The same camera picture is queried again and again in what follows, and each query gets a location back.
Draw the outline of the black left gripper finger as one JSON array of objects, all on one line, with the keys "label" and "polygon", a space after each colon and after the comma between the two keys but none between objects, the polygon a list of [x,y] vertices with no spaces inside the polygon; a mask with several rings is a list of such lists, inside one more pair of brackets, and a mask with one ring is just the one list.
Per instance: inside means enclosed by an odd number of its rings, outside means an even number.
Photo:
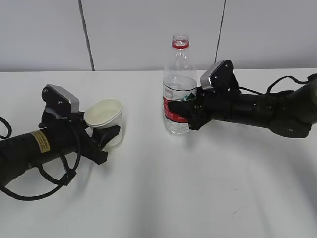
[{"label": "black left gripper finger", "polygon": [[93,129],[93,139],[100,149],[113,147],[122,141],[122,131],[119,125],[108,128]]}]

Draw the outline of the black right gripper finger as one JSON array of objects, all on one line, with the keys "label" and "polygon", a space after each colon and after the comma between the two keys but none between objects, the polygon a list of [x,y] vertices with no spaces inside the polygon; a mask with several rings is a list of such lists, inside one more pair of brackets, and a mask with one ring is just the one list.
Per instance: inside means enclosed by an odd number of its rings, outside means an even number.
[{"label": "black right gripper finger", "polygon": [[197,121],[197,100],[170,101],[168,109],[171,112],[171,120],[178,123],[195,123]]}]

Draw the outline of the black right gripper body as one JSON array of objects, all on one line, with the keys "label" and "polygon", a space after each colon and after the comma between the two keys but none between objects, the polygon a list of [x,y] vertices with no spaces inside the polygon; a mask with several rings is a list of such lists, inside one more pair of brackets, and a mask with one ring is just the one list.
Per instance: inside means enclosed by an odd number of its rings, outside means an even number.
[{"label": "black right gripper body", "polygon": [[207,109],[207,106],[212,92],[212,90],[197,89],[196,98],[190,105],[190,118],[188,119],[190,130],[198,131],[211,121],[211,112]]}]

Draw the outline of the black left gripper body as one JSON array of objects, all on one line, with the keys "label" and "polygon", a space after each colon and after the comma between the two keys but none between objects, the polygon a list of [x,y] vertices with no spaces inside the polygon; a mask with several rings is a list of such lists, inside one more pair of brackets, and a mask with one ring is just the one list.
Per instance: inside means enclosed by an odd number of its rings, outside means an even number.
[{"label": "black left gripper body", "polygon": [[87,134],[88,126],[83,120],[83,115],[83,112],[77,112],[58,119],[51,113],[43,112],[39,131],[45,136],[45,142],[50,149],[39,156],[41,164],[72,152],[98,165],[107,161],[108,152],[98,147],[93,134],[91,136]]}]

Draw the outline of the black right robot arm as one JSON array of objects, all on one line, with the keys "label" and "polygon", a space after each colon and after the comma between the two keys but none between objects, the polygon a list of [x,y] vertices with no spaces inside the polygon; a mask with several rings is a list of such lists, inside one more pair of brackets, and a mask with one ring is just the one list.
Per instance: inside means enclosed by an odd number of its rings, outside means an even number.
[{"label": "black right robot arm", "polygon": [[262,95],[198,88],[195,99],[171,101],[168,108],[184,117],[191,130],[218,120],[267,128],[287,138],[306,138],[317,122],[317,81],[295,91]]}]

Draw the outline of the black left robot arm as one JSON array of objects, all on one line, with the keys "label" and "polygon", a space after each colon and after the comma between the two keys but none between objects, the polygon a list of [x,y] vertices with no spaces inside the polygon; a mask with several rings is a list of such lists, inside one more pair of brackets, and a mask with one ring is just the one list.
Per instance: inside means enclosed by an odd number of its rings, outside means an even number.
[{"label": "black left robot arm", "polygon": [[53,119],[46,115],[39,127],[39,130],[1,141],[1,185],[6,186],[28,169],[57,159],[61,154],[79,152],[100,165],[108,157],[103,148],[121,131],[120,126],[115,125],[93,129],[92,136],[89,136],[83,113],[76,113],[68,119]]}]

